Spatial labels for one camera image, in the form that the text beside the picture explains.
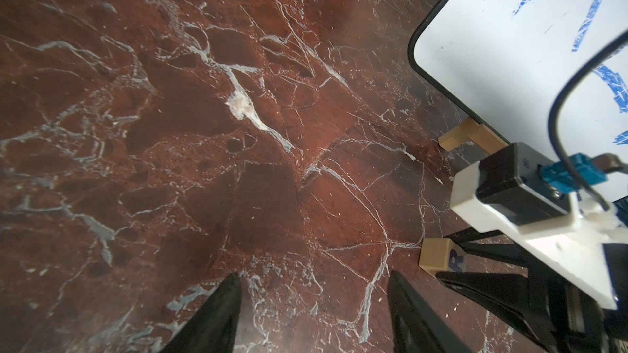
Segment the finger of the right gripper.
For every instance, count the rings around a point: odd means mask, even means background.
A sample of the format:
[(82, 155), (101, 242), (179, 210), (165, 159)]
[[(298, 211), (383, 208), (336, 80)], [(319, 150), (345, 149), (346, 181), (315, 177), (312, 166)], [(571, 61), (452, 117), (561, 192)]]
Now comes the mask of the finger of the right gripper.
[(446, 239), (452, 240), (472, 256), (491, 259), (514, 266), (528, 267), (530, 254), (518, 244), (479, 244), (478, 240), (502, 236), (499, 230), (481, 233), (473, 227), (452, 233)]
[(504, 321), (547, 352), (563, 352), (556, 324), (556, 296), (549, 284), (517, 274), (445, 272), (436, 279)]

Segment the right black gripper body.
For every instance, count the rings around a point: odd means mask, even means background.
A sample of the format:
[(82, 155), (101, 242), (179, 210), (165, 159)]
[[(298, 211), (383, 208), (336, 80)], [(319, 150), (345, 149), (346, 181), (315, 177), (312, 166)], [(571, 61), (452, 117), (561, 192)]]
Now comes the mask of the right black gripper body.
[(627, 351), (627, 246), (605, 244), (615, 310), (603, 309), (590, 295), (540, 261), (534, 262), (535, 306), (541, 325), (535, 334), (547, 352)]

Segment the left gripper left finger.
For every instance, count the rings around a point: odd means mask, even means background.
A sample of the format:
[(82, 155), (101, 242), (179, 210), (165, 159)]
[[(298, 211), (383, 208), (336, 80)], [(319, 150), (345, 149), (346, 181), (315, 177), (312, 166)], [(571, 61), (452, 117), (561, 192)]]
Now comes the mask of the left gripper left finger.
[(240, 278), (232, 273), (161, 352), (233, 352), (241, 301)]

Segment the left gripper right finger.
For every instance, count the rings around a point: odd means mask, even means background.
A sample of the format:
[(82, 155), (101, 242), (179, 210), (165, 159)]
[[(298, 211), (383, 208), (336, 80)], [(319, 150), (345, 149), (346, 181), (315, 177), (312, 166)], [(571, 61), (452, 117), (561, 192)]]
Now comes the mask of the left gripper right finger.
[(400, 272), (391, 272), (387, 295), (394, 352), (471, 352)]

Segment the wooden block letter R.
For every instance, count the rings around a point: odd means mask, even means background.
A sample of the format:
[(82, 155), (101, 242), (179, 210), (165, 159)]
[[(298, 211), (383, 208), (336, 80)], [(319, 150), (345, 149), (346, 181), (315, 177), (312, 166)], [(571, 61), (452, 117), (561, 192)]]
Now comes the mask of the wooden block letter R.
[(438, 272), (466, 272), (466, 252), (453, 240), (424, 239), (419, 267), (435, 277)]

